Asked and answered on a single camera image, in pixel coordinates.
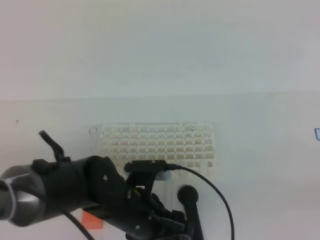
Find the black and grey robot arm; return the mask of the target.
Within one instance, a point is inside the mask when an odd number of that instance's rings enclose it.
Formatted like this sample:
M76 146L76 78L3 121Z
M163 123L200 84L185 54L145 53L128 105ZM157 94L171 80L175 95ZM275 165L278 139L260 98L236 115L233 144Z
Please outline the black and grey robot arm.
M159 175L176 170L164 160L134 160L122 177L108 157L13 166L0 177L0 218L30 226L82 209L125 233L128 240L201 240L199 195L177 194L184 211L168 210L152 192Z

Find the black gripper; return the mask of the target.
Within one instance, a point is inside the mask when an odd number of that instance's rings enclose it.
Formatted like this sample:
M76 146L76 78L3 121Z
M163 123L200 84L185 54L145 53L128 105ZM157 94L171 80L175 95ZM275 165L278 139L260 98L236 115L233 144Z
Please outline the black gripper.
M152 193L154 174L102 174L99 218L125 232L128 240L191 240L186 213L167 210Z

